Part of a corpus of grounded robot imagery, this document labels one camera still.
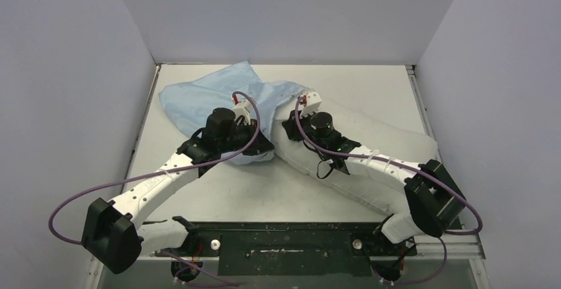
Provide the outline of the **light blue pillowcase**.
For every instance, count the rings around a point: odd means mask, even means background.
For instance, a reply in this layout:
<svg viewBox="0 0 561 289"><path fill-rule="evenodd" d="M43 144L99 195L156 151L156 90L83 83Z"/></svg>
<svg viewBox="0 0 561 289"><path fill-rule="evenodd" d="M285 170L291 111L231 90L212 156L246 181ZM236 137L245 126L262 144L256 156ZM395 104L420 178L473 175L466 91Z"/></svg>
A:
<svg viewBox="0 0 561 289"><path fill-rule="evenodd" d="M189 156L194 164L230 155L232 164L248 165L278 156L302 171L312 167L318 156L302 141L289 140L281 123L290 118L296 97L307 90L291 81L262 81L248 62L239 62L195 81L168 85L160 92L159 100L172 124L188 136L177 153ZM260 115L260 134L273 143L274 151L257 156L243 155L254 136L239 151L207 151L202 147L206 119L215 108L232 110L234 92L245 93L254 100L258 109L251 111L251 118Z"/></svg>

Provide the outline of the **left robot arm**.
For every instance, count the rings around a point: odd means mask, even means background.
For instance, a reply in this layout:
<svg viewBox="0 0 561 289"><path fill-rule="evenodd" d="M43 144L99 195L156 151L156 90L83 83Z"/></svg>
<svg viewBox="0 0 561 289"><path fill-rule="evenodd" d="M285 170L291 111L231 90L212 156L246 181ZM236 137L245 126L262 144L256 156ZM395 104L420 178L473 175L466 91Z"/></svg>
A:
<svg viewBox="0 0 561 289"><path fill-rule="evenodd" d="M174 248L193 254L198 238L186 219L174 217L151 227L148 217L185 185L200 179L215 165L239 154L274 150L261 131L262 117L246 108L215 108L155 172L140 177L133 188L110 200L98 198L87 210L81 245L111 272L120 274L150 251Z"/></svg>

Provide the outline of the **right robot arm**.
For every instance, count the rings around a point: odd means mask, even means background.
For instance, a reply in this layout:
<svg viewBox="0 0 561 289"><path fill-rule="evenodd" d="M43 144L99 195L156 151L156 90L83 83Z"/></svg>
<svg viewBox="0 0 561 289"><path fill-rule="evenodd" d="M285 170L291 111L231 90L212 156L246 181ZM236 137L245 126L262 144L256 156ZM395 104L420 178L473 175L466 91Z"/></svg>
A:
<svg viewBox="0 0 561 289"><path fill-rule="evenodd" d="M326 182L385 215L374 245L385 255L417 235L440 237L466 202L444 165L380 153L340 132L327 112L295 119L290 110L273 124L275 153L296 170Z"/></svg>

